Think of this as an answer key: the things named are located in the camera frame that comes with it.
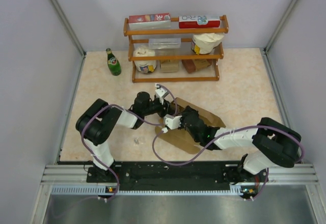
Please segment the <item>brown cardboard box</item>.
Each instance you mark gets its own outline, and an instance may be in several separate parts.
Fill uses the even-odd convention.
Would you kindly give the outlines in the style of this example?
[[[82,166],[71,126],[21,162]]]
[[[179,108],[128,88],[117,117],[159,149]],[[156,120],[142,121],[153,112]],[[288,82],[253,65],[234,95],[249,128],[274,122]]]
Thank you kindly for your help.
[[[187,105],[198,111],[198,130],[169,130],[167,133],[161,134],[159,138],[190,155],[199,153],[200,149],[209,143],[218,129],[226,127],[225,123],[220,117],[186,100],[176,98],[176,102],[174,103],[178,105],[179,113],[182,112]]]

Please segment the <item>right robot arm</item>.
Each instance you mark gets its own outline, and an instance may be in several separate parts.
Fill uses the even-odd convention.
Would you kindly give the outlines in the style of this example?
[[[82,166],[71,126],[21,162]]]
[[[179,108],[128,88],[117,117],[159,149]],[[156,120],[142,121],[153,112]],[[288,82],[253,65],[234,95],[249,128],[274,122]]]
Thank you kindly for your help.
[[[250,181],[266,168],[275,165],[292,168],[300,161],[301,136],[269,117],[263,117],[256,127],[229,129],[206,125],[200,119],[198,111],[190,106],[180,112],[179,116],[179,127],[208,150],[243,147],[257,149],[254,153],[246,153],[237,167],[226,172],[230,182]]]

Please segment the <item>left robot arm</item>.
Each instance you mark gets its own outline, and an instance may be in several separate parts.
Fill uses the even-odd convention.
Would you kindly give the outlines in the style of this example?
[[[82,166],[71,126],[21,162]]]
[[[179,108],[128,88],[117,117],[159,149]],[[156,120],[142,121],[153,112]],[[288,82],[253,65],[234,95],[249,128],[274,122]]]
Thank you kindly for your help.
[[[153,99],[149,93],[139,92],[130,109],[118,105],[109,105],[102,99],[97,99],[77,120],[75,128],[80,133],[82,143],[91,152],[93,162],[98,169],[98,176],[103,181],[114,179],[116,170],[114,158],[110,153],[107,139],[115,126],[138,129],[143,123],[160,126],[160,124],[145,121],[145,117],[158,114],[163,119],[164,132],[181,126],[182,116],[172,115],[177,109],[172,109],[170,102],[165,100],[168,92],[158,89]]]

